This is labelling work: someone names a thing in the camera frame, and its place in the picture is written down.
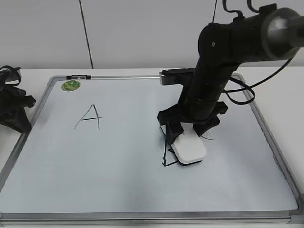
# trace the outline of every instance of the table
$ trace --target table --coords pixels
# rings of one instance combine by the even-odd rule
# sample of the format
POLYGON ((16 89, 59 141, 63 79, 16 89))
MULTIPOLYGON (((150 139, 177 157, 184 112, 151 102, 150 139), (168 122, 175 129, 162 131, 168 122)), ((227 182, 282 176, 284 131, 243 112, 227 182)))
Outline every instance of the table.
MULTIPOLYGON (((64 70, 22 70, 22 82, 20 88, 33 95, 37 100, 41 97, 46 83, 54 75, 86 74, 93 76, 111 75, 157 75, 161 69, 64 69, 64 70)), ((237 73, 241 73, 248 84, 259 81, 270 75, 276 67, 243 67, 237 73)), ((302 67, 287 67, 282 73, 270 82, 256 89, 256 102, 266 119, 270 130, 278 141, 291 170, 296 177, 302 193, 304 192, 304 167, 302 162, 304 154, 301 154, 301 111, 304 107, 300 101, 300 86, 304 78, 300 73, 302 67)), ((33 109, 27 109, 31 117, 33 109)), ((0 168, 3 167, 11 150, 16 143, 19 134, 9 128, 0 126, 0 168)))

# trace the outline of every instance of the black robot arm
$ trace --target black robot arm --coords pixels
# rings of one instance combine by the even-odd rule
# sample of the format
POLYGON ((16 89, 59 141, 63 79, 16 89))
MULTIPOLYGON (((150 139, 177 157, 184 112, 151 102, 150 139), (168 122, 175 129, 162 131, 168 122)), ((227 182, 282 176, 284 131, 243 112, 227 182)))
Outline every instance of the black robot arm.
POLYGON ((303 46, 304 18, 276 4, 250 18, 238 14, 230 24, 208 24, 199 36, 195 69, 161 72, 162 85, 183 85, 178 103, 158 114, 167 142, 183 133, 181 123, 193 123, 199 136, 219 124, 217 115, 228 109, 219 96, 241 63, 290 59, 303 46))

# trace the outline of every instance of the black mount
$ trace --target black mount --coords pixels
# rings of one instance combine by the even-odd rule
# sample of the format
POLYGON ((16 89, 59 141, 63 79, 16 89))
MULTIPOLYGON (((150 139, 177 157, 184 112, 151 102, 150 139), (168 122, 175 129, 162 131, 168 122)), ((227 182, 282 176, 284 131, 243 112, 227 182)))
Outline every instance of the black mount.
MULTIPOLYGON (((161 84, 163 86, 174 84, 186 86, 191 80, 193 73, 194 68, 163 70, 160 73, 161 84)), ((177 103, 166 110, 160 111, 157 119, 161 126, 166 125, 166 142, 171 145, 174 143, 176 138, 184 132, 181 123, 193 124, 194 131, 200 137, 207 130, 219 125, 220 121, 217 115, 225 114, 227 110, 228 107, 224 102, 217 102, 207 119, 203 121, 196 121, 185 117, 182 110, 179 108, 179 104, 177 103)))
POLYGON ((16 88, 21 82, 21 76, 18 73, 20 67, 3 66, 0 70, 0 124, 20 133, 29 132, 31 124, 24 107, 32 108, 36 100, 32 96, 26 96, 25 90, 16 88))

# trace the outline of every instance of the green sticker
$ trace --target green sticker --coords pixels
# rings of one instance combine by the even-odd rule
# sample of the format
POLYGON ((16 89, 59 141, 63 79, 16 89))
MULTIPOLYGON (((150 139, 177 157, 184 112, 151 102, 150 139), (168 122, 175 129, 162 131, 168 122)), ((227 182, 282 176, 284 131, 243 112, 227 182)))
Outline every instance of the green sticker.
POLYGON ((62 84, 61 89, 63 91, 74 91, 77 90, 79 87, 80 87, 80 82, 71 80, 62 84))

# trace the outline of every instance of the white object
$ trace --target white object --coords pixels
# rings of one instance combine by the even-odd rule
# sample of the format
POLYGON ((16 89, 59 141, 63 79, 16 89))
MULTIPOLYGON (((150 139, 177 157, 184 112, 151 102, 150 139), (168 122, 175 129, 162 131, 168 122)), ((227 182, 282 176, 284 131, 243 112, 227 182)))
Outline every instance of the white object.
MULTIPOLYGON (((0 212, 297 208, 249 105, 234 105, 222 96, 229 110, 211 129, 216 139, 203 139, 204 163, 164 167, 156 116, 177 102, 181 85, 162 86, 158 77, 92 79, 65 92, 62 83, 54 85, 0 193, 0 212), (97 120, 82 121, 74 130, 91 104, 103 117, 100 130, 97 120)), ((239 93, 235 99, 245 98, 239 93)))
MULTIPOLYGON (((176 157, 185 165, 202 161, 207 154, 203 141, 193 130, 193 124, 182 123, 181 125, 184 132, 171 145, 176 157)), ((162 126, 161 129, 166 134, 166 126, 162 126)))

